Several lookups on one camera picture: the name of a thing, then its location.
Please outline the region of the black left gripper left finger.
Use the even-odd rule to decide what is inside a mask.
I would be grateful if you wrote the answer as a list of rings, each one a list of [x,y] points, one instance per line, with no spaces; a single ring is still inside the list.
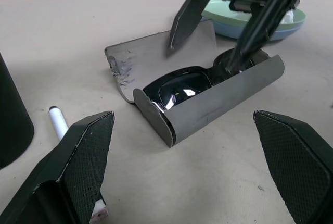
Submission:
[[[100,199],[114,113],[72,124],[0,214],[0,224],[89,224]]]

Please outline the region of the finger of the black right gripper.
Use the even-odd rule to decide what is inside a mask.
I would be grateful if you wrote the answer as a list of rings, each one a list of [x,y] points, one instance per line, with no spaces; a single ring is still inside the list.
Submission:
[[[227,71],[233,72],[258,51],[272,37],[285,14],[292,9],[293,0],[266,0],[252,5],[252,17],[237,40]]]
[[[177,12],[170,31],[170,49],[179,48],[191,36],[210,0],[185,0]]]

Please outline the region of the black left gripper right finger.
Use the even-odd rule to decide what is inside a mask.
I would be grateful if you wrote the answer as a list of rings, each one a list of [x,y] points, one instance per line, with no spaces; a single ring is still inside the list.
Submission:
[[[253,113],[271,177],[296,224],[333,224],[333,148],[307,123]]]

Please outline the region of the black sunglasses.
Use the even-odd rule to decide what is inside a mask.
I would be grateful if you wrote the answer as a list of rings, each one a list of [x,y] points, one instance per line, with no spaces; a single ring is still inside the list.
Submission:
[[[145,86],[143,91],[161,112],[165,112],[232,76],[269,59],[266,52],[259,50],[248,60],[236,66],[232,72],[227,72],[225,66],[228,64],[232,52],[233,50],[229,49],[219,54],[210,68],[191,66],[165,74]]]

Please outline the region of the grey glasses case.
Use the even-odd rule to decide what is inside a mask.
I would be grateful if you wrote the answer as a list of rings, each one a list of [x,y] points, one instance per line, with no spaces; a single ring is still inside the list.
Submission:
[[[169,32],[105,48],[105,55],[122,97],[138,107],[167,146],[172,147],[279,79],[282,59],[261,52],[255,65],[179,105],[166,108],[149,98],[144,88],[172,71],[209,68],[218,56],[213,22],[202,21],[180,49],[168,47]]]

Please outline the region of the black cup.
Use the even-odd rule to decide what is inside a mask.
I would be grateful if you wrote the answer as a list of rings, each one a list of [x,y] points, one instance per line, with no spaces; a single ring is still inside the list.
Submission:
[[[34,125],[0,53],[0,170],[32,142]]]

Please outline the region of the blue plate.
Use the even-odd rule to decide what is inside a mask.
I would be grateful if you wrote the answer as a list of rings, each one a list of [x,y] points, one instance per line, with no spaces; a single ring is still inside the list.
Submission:
[[[270,41],[280,41],[296,33],[304,24],[306,16],[294,17],[294,24],[281,24],[273,36],[270,38]],[[227,38],[238,39],[244,29],[244,26],[231,26],[225,23],[220,23],[213,21],[215,33]]]

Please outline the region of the green plate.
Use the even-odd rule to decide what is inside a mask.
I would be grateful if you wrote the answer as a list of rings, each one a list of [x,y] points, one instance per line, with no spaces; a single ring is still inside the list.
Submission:
[[[244,27],[251,18],[251,13],[232,11],[229,3],[230,1],[210,0],[202,12],[202,16],[219,23]],[[292,21],[288,15],[285,15],[277,30],[293,29],[303,25],[306,19],[305,13],[298,8],[292,12]]]

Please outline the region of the white marker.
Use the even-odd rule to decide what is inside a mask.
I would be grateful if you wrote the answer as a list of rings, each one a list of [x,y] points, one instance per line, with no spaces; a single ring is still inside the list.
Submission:
[[[62,111],[57,106],[51,106],[49,108],[48,114],[55,129],[55,132],[58,136],[58,139],[61,141],[66,132],[68,131],[68,125],[62,114]],[[106,203],[100,193],[95,203],[89,224],[100,224],[100,222],[107,216],[108,211],[106,208]]]

